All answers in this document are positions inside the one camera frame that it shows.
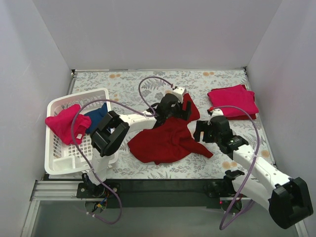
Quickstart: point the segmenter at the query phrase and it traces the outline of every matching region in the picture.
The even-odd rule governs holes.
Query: cloth
[[[103,117],[108,113],[107,103],[104,103],[101,108],[90,111],[85,114],[91,119],[90,127],[85,131],[86,134],[90,134],[99,124],[99,122],[103,119]]]
[[[227,88],[218,88],[211,90],[208,94],[214,107],[223,105],[233,105],[245,110],[252,119],[256,119],[256,113],[259,112],[255,104],[255,93],[246,90],[244,85],[236,85]],[[248,117],[240,110],[234,108],[222,108],[224,116],[229,120],[246,120]]]
[[[66,145],[73,144],[71,138],[71,124],[74,120],[76,113],[80,110],[80,105],[75,104],[67,109],[62,110],[58,115],[47,117],[45,119],[46,125],[56,134],[60,140]],[[78,115],[75,126],[74,134],[76,142],[81,144],[85,134],[85,130],[91,125],[89,117]]]
[[[141,162],[172,163],[186,157],[190,153],[201,154],[211,158],[213,154],[202,144],[196,142],[187,124],[199,119],[198,109],[189,94],[184,95],[184,107],[191,101],[192,114],[188,121],[170,117],[166,122],[154,129],[145,129],[128,142],[130,152]]]

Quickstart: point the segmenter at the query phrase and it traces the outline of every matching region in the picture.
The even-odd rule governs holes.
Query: pink towel
[[[62,110],[58,115],[47,117],[45,119],[46,125],[66,145],[73,144],[73,140],[71,138],[71,123],[79,110],[80,105],[75,104]],[[78,144],[81,144],[85,130],[89,128],[90,125],[91,119],[88,116],[78,115],[74,126],[75,138]]]
[[[244,85],[236,85],[228,88],[214,89],[208,94],[213,107],[223,105],[233,105],[245,110],[248,114],[255,116],[259,112],[255,102],[253,91],[245,89]],[[222,108],[224,115],[228,118],[234,117],[235,119],[239,116],[244,118],[244,113],[234,108]]]

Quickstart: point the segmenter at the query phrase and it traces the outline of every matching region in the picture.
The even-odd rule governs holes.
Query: table surface
[[[185,87],[197,106],[201,118],[208,120],[206,110],[212,104],[207,93],[214,88],[223,88],[238,84],[249,83],[243,70],[233,71],[119,71],[119,72],[78,72],[72,93],[105,87],[109,91],[110,99],[122,102],[138,111],[144,111],[147,106],[138,93],[138,84],[141,79],[148,76],[159,76],[171,83]],[[142,93],[149,104],[159,102],[170,90],[169,85],[157,79],[149,79],[142,84]],[[131,112],[119,105],[111,104],[112,110],[118,114]],[[188,125],[193,134],[196,121]],[[255,120],[260,134],[259,154],[273,164],[272,153],[265,136],[260,118]],[[235,134],[241,135],[254,148],[256,135],[253,126],[248,120],[230,121],[230,126]],[[232,161],[221,153],[216,144],[204,144],[214,156],[210,159],[197,154],[190,154],[182,160],[170,164],[142,163],[130,152],[127,142],[137,132],[129,133],[123,141],[119,151],[119,159],[113,168],[108,171],[109,179],[211,179],[223,178],[228,169],[243,169],[242,166]]]

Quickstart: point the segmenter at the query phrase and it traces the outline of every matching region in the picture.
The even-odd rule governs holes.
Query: white backdrop
[[[316,208],[316,1],[283,0],[248,67],[278,168],[303,178]],[[304,220],[316,236],[316,215]]]
[[[0,237],[19,237],[44,174],[47,104],[70,73],[31,0],[0,0]]]
[[[33,0],[71,69],[246,66],[281,0]]]

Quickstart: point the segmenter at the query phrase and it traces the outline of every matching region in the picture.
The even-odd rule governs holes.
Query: laundry basket
[[[97,99],[108,99],[109,92],[106,88],[90,90],[77,94],[67,95],[53,100],[47,106],[47,117],[56,116],[63,109],[66,109],[74,104],[84,104]],[[111,110],[111,105],[107,101],[108,111]],[[96,102],[88,105],[81,114],[101,108],[104,102]],[[93,147],[91,146],[91,138],[85,135],[82,143],[79,145],[88,160],[92,160]],[[118,152],[113,155],[109,165],[113,164],[118,159]],[[48,174],[70,174],[80,171],[89,170],[87,162],[79,153],[74,145],[64,144],[47,126],[46,127],[46,144],[45,144],[45,170]]]

